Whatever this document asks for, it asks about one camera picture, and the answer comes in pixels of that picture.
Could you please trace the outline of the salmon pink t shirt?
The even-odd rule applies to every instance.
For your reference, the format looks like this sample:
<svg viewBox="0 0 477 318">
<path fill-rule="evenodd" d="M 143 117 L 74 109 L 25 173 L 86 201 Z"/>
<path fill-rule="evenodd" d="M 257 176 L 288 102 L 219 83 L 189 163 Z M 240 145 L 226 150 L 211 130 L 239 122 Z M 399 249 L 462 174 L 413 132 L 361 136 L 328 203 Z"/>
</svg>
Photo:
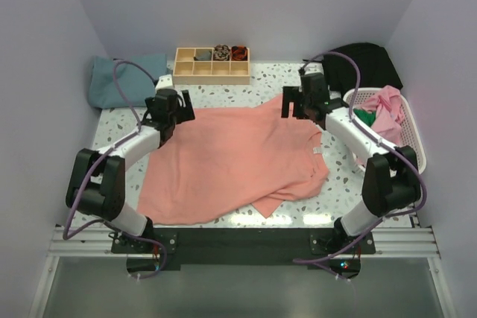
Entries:
<svg viewBox="0 0 477 318">
<path fill-rule="evenodd" d="M 321 132 L 281 110 L 281 96 L 198 109 L 150 154 L 139 212 L 156 224 L 192 225 L 247 205 L 268 217 L 285 201 L 319 195 L 329 175 Z"/>
</svg>

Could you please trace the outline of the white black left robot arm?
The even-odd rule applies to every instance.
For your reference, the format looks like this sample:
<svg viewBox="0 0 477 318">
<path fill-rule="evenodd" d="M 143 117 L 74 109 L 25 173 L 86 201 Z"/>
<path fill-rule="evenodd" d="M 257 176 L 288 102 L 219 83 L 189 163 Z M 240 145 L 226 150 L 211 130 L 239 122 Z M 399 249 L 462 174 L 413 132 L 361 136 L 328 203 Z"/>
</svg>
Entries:
<svg viewBox="0 0 477 318">
<path fill-rule="evenodd" d="M 152 220 L 126 202 L 126 172 L 161 148 L 178 124 L 195 120 L 195 113 L 187 90 L 159 89 L 145 103 L 147 110 L 135 130 L 109 146 L 78 152 L 66 192 L 70 212 L 63 239 L 103 223 L 128 237 L 137 252 L 147 252 L 156 243 Z"/>
</svg>

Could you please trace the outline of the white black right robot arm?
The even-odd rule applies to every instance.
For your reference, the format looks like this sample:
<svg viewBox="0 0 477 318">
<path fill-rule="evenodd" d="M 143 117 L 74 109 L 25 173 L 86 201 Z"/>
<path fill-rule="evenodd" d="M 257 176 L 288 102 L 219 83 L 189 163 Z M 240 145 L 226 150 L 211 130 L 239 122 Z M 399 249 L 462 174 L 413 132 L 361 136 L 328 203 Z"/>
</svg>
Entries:
<svg viewBox="0 0 477 318">
<path fill-rule="evenodd" d="M 353 111 L 353 102 L 331 98 L 321 73 L 301 73 L 299 86 L 282 89 L 281 116 L 306 119 L 339 137 L 365 163 L 361 201 L 335 220 L 326 243 L 328 258 L 348 253 L 385 218 L 421 208 L 427 189 L 412 147 L 398 147 L 382 138 Z"/>
</svg>

